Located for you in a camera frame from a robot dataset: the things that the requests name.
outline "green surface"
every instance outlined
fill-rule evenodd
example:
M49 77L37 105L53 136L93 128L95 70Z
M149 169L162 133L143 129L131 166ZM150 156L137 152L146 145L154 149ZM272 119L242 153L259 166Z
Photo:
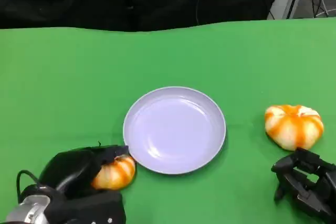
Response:
M316 19L137 34L1 30L0 220L16 205L20 169L39 174L60 151L121 144L123 118L138 97L188 86L222 108L225 146L185 176L138 166L122 192L127 223L315 223L286 200L272 200L277 179L270 168L287 152L266 137L263 116L271 104L316 109L325 133L312 150L336 162L335 25Z

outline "orange pumpkin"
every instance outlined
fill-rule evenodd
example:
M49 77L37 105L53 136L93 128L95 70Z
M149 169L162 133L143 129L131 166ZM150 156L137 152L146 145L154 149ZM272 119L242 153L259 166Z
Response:
M265 113L267 134L282 148L311 148L321 137L324 127L317 111L297 105L274 105Z
M94 178L95 189L119 190L127 186L135 174L135 162L130 156L116 157L111 164L103 165Z

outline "small pumpkin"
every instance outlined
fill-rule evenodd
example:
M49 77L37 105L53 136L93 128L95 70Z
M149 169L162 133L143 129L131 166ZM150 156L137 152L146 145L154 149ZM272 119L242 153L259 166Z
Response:
M310 149L321 137L324 126L319 113L296 105L273 105L265 112L266 133L283 149Z
M102 165L100 172L92 181L95 189L119 190L134 178L135 161L131 156L118 156L111 164Z

